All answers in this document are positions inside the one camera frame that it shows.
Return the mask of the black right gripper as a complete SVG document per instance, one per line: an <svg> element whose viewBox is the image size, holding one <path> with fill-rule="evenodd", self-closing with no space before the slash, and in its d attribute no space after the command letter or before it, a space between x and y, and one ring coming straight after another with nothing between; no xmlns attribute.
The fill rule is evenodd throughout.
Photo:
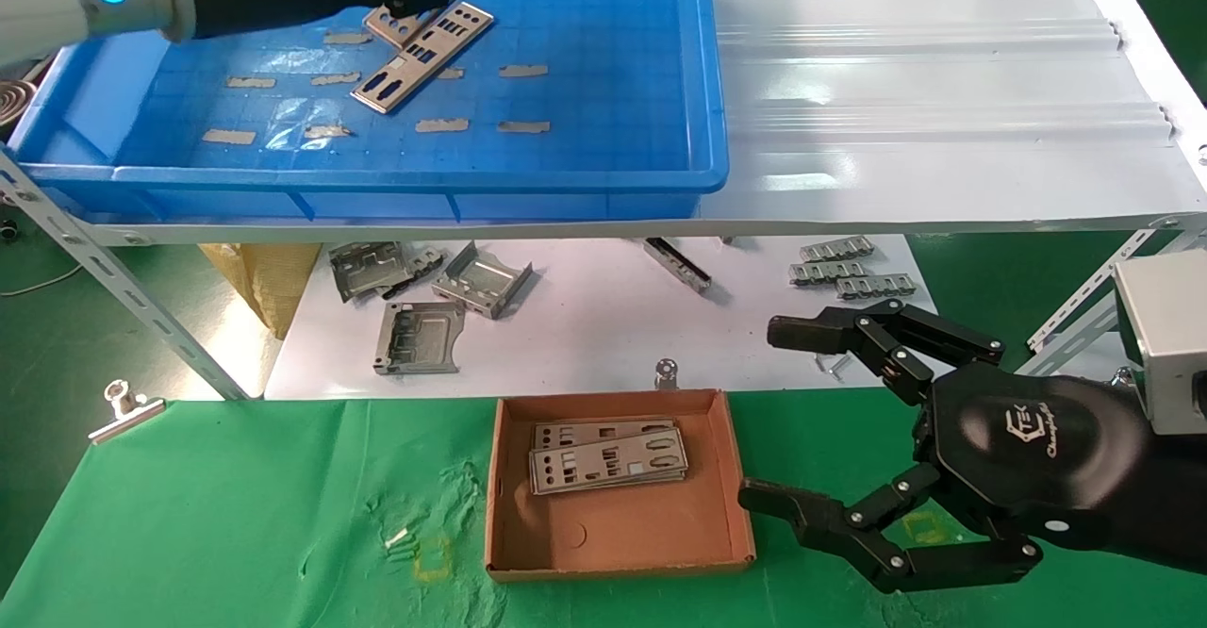
<svg viewBox="0 0 1207 628"><path fill-rule="evenodd" d="M997 370L1001 341L902 300L772 316L766 341L852 355L906 405L927 399L917 458L938 469L917 464L853 506L763 479L737 488L744 508L787 521L799 546L839 556L884 594L1016 585L1043 558L1030 537L1205 572L1205 437L1155 432L1129 388ZM919 355L956 370L933 383ZM933 490L982 541L885 537Z"/></svg>

